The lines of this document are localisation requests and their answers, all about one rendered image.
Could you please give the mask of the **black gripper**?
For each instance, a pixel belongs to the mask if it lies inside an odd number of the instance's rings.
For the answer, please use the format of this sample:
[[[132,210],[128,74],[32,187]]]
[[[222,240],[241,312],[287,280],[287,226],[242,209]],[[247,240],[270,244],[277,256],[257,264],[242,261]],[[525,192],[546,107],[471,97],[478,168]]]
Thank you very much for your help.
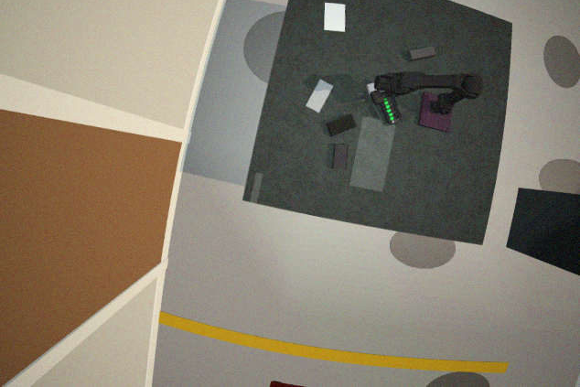
[[[381,94],[381,92],[379,90],[373,91],[370,93],[371,99],[373,101],[374,105],[378,105],[379,103],[384,102],[384,99],[389,97],[389,100],[392,99],[393,97],[396,96],[403,96],[406,93],[401,93],[401,94],[394,94],[392,91],[385,91],[384,94]],[[385,96],[386,95],[386,96]],[[384,97],[383,97],[384,96]]]

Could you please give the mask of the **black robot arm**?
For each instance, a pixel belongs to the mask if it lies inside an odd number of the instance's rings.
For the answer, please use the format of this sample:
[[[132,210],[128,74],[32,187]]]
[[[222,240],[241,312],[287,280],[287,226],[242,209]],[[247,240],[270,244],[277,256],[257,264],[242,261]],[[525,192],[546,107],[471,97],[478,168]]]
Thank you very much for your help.
[[[400,78],[398,80],[398,77]],[[461,78],[464,78],[462,83]],[[392,91],[394,94],[417,91],[419,88],[448,88],[449,94],[438,94],[437,101],[431,101],[430,112],[434,114],[449,114],[452,105],[465,98],[469,100],[479,97],[480,79],[472,74],[451,76],[419,76],[411,72],[385,73],[377,75],[374,82],[375,90]]]

